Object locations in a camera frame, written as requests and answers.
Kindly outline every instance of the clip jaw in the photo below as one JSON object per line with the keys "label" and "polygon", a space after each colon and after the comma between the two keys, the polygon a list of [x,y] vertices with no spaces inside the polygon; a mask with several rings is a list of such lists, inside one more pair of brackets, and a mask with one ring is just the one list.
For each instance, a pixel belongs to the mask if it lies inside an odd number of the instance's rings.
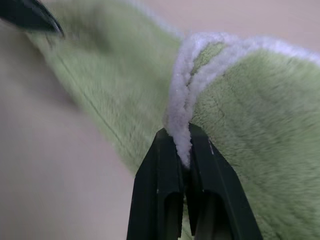
{"label": "clip jaw", "polygon": [[177,240],[184,195],[195,240],[262,240],[237,174],[200,127],[189,128],[189,171],[166,130],[156,134],[134,180],[127,240]]}
{"label": "clip jaw", "polygon": [[63,35],[60,24],[37,0],[2,0],[0,19],[24,30],[54,32]]}

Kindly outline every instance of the fleece texture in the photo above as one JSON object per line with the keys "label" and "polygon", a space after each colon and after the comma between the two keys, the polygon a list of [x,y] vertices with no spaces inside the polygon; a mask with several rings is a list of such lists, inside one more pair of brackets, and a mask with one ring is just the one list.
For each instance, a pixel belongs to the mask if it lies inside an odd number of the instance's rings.
{"label": "fleece texture", "polygon": [[[133,174],[163,126],[188,167],[192,122],[237,172],[265,240],[320,239],[316,54],[227,33],[182,41],[122,0],[48,8],[65,39],[33,33],[30,40]],[[183,221],[182,239],[190,240]]]}

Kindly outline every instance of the beige background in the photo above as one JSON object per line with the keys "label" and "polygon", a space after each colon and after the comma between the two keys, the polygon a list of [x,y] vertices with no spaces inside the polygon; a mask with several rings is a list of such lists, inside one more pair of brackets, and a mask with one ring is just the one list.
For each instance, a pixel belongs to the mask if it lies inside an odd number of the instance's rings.
{"label": "beige background", "polygon": [[[143,0],[184,32],[320,52],[318,0]],[[124,240],[133,178],[40,53],[0,23],[0,239]]]}

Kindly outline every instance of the plush fabric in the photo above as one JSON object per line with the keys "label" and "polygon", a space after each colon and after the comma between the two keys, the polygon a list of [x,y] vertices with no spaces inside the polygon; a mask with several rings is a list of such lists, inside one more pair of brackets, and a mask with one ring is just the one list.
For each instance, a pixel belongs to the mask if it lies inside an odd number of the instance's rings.
{"label": "plush fabric", "polygon": [[237,172],[264,239],[320,239],[316,54],[227,33],[182,41],[124,1],[48,7],[66,37],[33,33],[31,41],[132,173],[163,126],[188,167],[192,122]]}

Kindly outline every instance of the light green fabric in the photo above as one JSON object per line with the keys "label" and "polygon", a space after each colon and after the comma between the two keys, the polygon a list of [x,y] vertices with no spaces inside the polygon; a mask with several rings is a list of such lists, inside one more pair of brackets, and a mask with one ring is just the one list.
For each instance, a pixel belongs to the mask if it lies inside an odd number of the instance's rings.
{"label": "light green fabric", "polygon": [[[116,0],[55,3],[65,39],[31,41],[135,173],[168,100],[180,40]],[[192,74],[220,53],[209,45]],[[320,70],[259,50],[199,96],[192,122],[236,170],[264,239],[320,239]],[[182,239],[191,239],[184,221]]]}

